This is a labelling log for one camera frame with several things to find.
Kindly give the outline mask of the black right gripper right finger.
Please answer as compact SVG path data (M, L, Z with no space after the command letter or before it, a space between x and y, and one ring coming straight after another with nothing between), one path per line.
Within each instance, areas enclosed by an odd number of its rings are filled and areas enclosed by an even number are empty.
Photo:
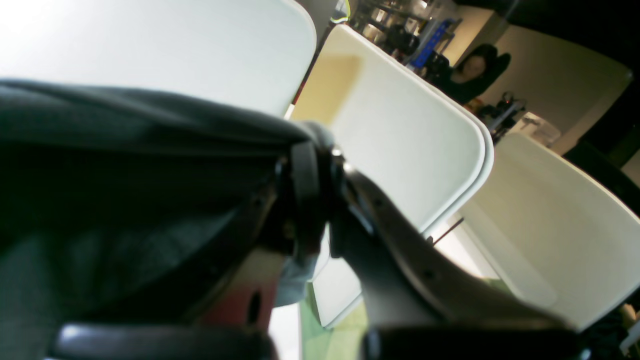
M589 358L565 321L489 287L439 253L337 150L330 176L330 253L357 276L368 317L357 359Z

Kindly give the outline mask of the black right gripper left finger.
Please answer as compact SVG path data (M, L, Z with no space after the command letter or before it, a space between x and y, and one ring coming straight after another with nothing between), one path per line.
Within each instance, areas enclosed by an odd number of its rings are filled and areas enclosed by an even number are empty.
M291 147L275 174L194 254L65 323L50 360L271 360L267 335L287 262L308 269L325 232L326 152Z

